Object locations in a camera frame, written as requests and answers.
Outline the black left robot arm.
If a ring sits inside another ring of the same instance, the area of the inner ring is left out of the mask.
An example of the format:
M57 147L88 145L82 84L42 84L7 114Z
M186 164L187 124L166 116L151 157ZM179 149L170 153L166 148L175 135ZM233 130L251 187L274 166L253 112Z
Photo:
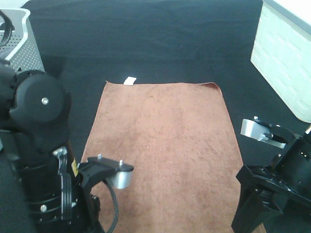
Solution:
M100 201L82 185L69 142L70 94L39 71L0 65L0 141L39 233L101 233Z

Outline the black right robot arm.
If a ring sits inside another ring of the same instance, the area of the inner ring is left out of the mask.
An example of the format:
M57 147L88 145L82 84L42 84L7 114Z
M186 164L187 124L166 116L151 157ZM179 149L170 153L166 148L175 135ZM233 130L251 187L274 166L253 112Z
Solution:
M254 122L258 141L285 149L270 165L243 165L236 178L240 200L231 227L236 233L251 233L261 223L280 216L289 200L311 206L311 131L298 135L278 125Z

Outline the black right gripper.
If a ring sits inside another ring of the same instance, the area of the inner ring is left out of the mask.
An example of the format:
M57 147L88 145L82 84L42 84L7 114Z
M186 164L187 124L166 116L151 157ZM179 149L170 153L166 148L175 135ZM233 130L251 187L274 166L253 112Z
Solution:
M243 165L236 178L241 192L231 224L235 233L252 233L265 221L284 214L289 200L311 207L310 194L296 191L268 166Z

